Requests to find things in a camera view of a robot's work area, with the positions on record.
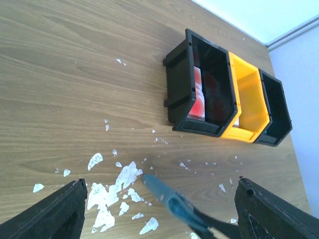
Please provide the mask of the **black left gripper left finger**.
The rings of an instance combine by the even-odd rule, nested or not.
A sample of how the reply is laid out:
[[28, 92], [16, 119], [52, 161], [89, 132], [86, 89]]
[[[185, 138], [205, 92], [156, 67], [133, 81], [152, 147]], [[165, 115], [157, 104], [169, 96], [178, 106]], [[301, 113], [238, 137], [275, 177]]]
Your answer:
[[87, 186], [72, 181], [0, 225], [2, 239], [78, 239], [85, 220]]

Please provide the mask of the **teal leather card holder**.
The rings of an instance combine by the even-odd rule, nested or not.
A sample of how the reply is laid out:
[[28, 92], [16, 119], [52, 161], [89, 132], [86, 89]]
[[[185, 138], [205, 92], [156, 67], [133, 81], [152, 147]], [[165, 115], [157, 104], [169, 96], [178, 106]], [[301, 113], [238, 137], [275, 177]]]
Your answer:
[[208, 231], [208, 224], [195, 213], [196, 207], [183, 194], [151, 174], [143, 175], [142, 182], [174, 217], [195, 230]]

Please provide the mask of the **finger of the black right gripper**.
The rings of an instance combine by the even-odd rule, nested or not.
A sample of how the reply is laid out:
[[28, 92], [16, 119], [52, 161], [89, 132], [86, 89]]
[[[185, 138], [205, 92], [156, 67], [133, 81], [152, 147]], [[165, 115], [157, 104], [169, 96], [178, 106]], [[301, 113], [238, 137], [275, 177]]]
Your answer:
[[204, 221], [205, 230], [198, 230], [193, 227], [191, 228], [201, 239], [216, 238], [214, 234], [209, 230], [210, 228], [216, 229], [217, 231], [221, 232], [222, 234], [229, 237], [230, 239], [240, 238], [239, 227], [237, 225], [219, 221], [213, 217], [210, 217], [202, 213], [197, 208], [194, 208], [193, 211], [197, 216], [199, 216]]

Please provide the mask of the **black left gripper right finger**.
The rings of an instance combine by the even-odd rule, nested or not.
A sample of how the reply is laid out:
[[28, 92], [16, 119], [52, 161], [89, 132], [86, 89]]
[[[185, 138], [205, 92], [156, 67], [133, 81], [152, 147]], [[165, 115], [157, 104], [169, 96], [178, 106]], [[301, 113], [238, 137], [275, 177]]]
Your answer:
[[243, 239], [317, 239], [319, 220], [248, 178], [235, 194], [238, 227]]

